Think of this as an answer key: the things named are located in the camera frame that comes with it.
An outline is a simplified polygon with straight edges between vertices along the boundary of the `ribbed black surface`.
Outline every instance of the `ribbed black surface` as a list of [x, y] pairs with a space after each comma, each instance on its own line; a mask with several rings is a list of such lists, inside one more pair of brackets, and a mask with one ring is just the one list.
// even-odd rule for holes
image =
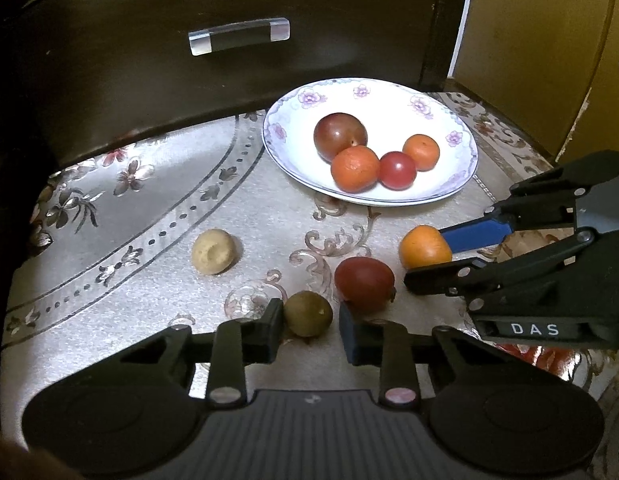
[[[416, 415], [368, 392], [259, 392], [212, 414], [195, 441], [142, 480], [496, 479], [449, 458]], [[574, 474], [565, 479], [584, 479]]]

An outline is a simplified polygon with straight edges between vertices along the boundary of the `red tomato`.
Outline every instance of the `red tomato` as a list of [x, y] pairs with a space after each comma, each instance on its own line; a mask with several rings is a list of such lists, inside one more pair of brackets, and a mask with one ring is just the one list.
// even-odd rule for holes
[[381, 158], [379, 180], [390, 189], [407, 189], [416, 178], [416, 162], [403, 152], [389, 152]]

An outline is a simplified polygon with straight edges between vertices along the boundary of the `round yellow object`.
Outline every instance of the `round yellow object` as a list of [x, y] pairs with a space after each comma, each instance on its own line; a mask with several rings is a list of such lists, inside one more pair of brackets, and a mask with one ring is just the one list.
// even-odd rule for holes
[[192, 247], [192, 265], [202, 274], [218, 274], [238, 256], [234, 238], [222, 229], [201, 233]]
[[401, 240], [398, 256], [403, 267], [409, 270], [451, 262], [451, 249], [438, 229], [419, 225]]

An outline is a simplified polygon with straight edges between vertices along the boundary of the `green-brown fruit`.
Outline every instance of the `green-brown fruit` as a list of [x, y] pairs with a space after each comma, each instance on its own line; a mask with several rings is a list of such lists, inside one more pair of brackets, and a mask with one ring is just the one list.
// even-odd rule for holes
[[302, 290], [288, 298], [283, 305], [287, 326], [300, 337], [321, 335], [332, 323], [332, 307], [323, 296]]

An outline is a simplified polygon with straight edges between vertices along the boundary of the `oval plate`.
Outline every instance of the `oval plate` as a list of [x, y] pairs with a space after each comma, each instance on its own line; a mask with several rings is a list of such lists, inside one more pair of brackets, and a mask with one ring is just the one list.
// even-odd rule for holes
[[[314, 146], [314, 126], [334, 112], [351, 114], [365, 125], [368, 146], [379, 158], [400, 151], [414, 134], [432, 137], [441, 148], [441, 158], [432, 171], [418, 173], [408, 189], [394, 191], [377, 183], [360, 193], [343, 192]], [[422, 92], [377, 79], [327, 79], [292, 90], [267, 112], [263, 142], [275, 163], [305, 186], [346, 202], [373, 206], [446, 198], [472, 178], [478, 164], [474, 137], [453, 111]]]

